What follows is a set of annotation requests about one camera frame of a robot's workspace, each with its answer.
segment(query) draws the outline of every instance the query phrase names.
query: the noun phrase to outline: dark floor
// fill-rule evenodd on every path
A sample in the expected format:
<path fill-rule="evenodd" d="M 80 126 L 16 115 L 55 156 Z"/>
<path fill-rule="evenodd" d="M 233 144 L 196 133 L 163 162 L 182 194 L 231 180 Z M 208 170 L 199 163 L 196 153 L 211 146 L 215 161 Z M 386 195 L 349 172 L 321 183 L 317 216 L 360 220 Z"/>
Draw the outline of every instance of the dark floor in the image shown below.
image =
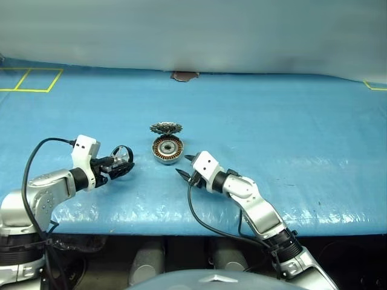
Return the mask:
<path fill-rule="evenodd" d="M 71 236 L 70 245 L 82 251 L 101 248 L 91 236 Z M 125 289 L 128 287 L 129 271 L 138 249 L 155 237 L 109 236 L 103 237 L 103 248 L 96 253 L 60 251 L 64 264 L 76 257 L 85 257 L 88 269 L 77 290 Z M 166 272 L 181 269 L 211 269 L 211 253 L 208 237 L 158 237 L 165 248 Z M 386 288 L 386 236 L 311 237 L 300 238 L 319 261 L 326 272 L 343 289 L 387 289 Z M 259 265 L 253 272 L 275 276 L 271 261 L 264 259 L 260 249 L 236 243 L 249 266 Z"/>

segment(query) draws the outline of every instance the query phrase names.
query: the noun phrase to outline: silver metal cylinder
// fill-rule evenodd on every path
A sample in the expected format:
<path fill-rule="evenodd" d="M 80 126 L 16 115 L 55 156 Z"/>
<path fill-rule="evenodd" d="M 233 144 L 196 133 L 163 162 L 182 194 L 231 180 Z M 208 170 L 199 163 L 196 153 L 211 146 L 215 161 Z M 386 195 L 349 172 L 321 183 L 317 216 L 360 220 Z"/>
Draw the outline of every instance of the silver metal cylinder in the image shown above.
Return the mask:
<path fill-rule="evenodd" d="M 162 241 L 145 243 L 137 252 L 129 272 L 129 286 L 153 278 L 165 271 L 165 253 Z"/>
<path fill-rule="evenodd" d="M 215 269 L 243 271 L 247 268 L 246 259 L 232 241 L 223 238 L 213 239 L 211 249 Z"/>

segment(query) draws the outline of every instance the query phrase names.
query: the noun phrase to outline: silver robot link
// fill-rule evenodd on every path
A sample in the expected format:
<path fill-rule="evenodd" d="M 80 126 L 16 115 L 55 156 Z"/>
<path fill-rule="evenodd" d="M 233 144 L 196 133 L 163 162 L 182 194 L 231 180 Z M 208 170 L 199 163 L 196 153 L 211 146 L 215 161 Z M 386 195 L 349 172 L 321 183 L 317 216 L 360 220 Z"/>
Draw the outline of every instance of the silver robot link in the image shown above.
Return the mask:
<path fill-rule="evenodd" d="M 254 180 L 233 170 L 225 172 L 207 151 L 186 158 L 191 160 L 194 173 L 178 173 L 192 185 L 205 184 L 208 192 L 222 193 L 236 202 L 256 238 L 268 245 L 269 253 L 277 255 L 276 259 L 272 255 L 273 266 L 280 270 L 281 278 L 310 290 L 338 290 L 311 253 L 300 245 L 296 232 L 287 228 L 274 207 L 259 194 Z"/>
<path fill-rule="evenodd" d="M 48 230 L 57 205 L 79 190 L 90 191 L 106 184 L 108 178 L 102 172 L 115 179 L 133 168 L 130 148 L 119 146 L 111 156 L 97 159 L 99 147 L 96 139 L 79 135 L 71 154 L 73 169 L 44 174 L 28 182 L 27 200 L 43 232 Z M 47 284 L 45 259 L 42 241 L 25 211 L 21 191 L 15 190 L 0 206 L 0 288 L 6 285 L 7 289 L 42 289 Z"/>

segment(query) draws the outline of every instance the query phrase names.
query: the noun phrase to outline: black cable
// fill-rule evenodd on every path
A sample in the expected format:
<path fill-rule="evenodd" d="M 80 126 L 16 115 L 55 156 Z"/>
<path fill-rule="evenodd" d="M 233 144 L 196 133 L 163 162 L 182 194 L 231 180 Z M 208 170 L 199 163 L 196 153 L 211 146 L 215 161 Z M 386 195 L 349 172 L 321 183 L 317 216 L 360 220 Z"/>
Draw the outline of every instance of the black cable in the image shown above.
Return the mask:
<path fill-rule="evenodd" d="M 50 280 L 51 284 L 54 286 L 55 289 L 60 290 L 60 288 L 56 284 L 53 272 L 51 270 L 50 257 L 48 255 L 48 250 L 47 249 L 45 250 L 45 255 L 46 255 L 46 259 L 45 259 L 46 265 L 45 265 L 45 268 L 46 268 L 46 273 L 47 273 L 48 279 Z"/>
<path fill-rule="evenodd" d="M 279 258 L 277 252 L 273 252 L 274 258 L 276 259 L 276 272 L 277 272 L 277 280 L 281 279 L 281 266 L 279 265 Z"/>
<path fill-rule="evenodd" d="M 246 239 L 253 240 L 252 237 L 250 237 L 250 236 L 247 235 L 247 234 L 242 234 L 242 232 L 241 232 L 241 227 L 242 227 L 242 217 L 243 217 L 243 212 L 242 212 L 242 210 L 239 210 L 238 234 L 239 234 L 241 237 L 245 237 Z"/>
<path fill-rule="evenodd" d="M 53 224 L 53 226 L 50 228 L 50 230 L 48 231 L 47 233 L 47 237 L 51 237 L 53 231 L 57 228 L 57 226 L 59 225 L 58 222 L 55 222 L 55 221 L 50 221 L 51 224 Z"/>
<path fill-rule="evenodd" d="M 34 226 L 34 228 L 35 228 L 35 230 L 36 230 L 36 232 L 39 235 L 41 240 L 46 240 L 47 239 L 47 235 L 41 230 L 39 224 L 37 223 L 37 221 L 36 221 L 36 219 L 34 217 L 34 214 L 32 213 L 30 205 L 29 205 L 29 203 L 27 201 L 27 181 L 28 181 L 28 174 L 30 173 L 31 164 L 32 164 L 32 161 L 33 161 L 35 155 L 37 154 L 38 150 L 42 147 L 42 145 L 44 143 L 48 142 L 48 141 L 60 141 L 60 142 L 68 143 L 70 145 L 74 144 L 74 141 L 70 141 L 70 140 L 66 140 L 66 139 L 61 139 L 61 138 L 47 138 L 47 139 L 44 139 L 41 142 L 39 142 L 39 144 L 32 151 L 32 153 L 31 153 L 31 155 L 30 155 L 30 157 L 29 157 L 29 159 L 27 161 L 27 164 L 25 165 L 24 174 L 23 174 L 23 181 L 22 181 L 22 190 L 21 190 L 23 205 L 24 205 L 24 209 L 25 209 L 25 211 L 27 213 L 28 218 L 31 220 L 31 223 Z M 59 270 L 60 275 L 61 275 L 62 280 L 63 280 L 64 290 L 68 290 L 68 285 L 67 285 L 67 280 L 66 280 L 65 272 L 63 270 L 63 267 L 62 267 L 62 265 L 61 265 L 61 263 L 59 261 L 59 258 L 57 256 L 55 250 L 51 246 L 47 247 L 47 250 L 48 250 L 49 254 L 52 256 L 54 262 L 57 264 L 58 270 Z"/>
<path fill-rule="evenodd" d="M 233 234 L 229 234 L 229 233 L 225 233 L 221 230 L 218 230 L 216 228 L 213 228 L 211 227 L 210 225 L 207 225 L 205 222 L 203 222 L 198 216 L 197 214 L 195 213 L 195 210 L 194 210 L 194 207 L 192 206 L 192 198 L 191 198 L 191 188 L 192 188 L 192 184 L 189 184 L 188 185 L 188 191 L 187 191 L 187 197 L 188 197 L 188 205 L 189 205 L 189 209 L 191 210 L 191 213 L 193 215 L 193 217 L 196 219 L 196 221 L 201 224 L 204 228 L 207 228 L 208 230 L 210 231 L 213 231 L 214 233 L 216 234 L 219 234 L 220 236 L 224 236 L 224 237 L 229 237 L 231 239 L 235 239 L 235 240 L 238 240 L 240 242 L 246 242 L 246 243 L 250 243 L 254 246 L 265 246 L 265 247 L 268 247 L 268 245 L 260 240 L 253 240 L 253 239 L 248 239 L 246 237 L 239 237 L 239 236 L 235 236 Z"/>

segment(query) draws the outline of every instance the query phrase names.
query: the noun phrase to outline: brown object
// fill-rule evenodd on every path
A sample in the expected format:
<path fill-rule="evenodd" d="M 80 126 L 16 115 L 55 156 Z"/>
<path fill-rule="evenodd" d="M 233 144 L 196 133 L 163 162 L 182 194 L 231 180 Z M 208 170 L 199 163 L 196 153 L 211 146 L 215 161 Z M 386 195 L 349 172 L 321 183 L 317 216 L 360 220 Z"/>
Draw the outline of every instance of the brown object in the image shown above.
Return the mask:
<path fill-rule="evenodd" d="M 174 71 L 171 74 L 171 78 L 177 80 L 178 82 L 188 82 L 190 79 L 199 77 L 198 72 L 192 71 Z"/>

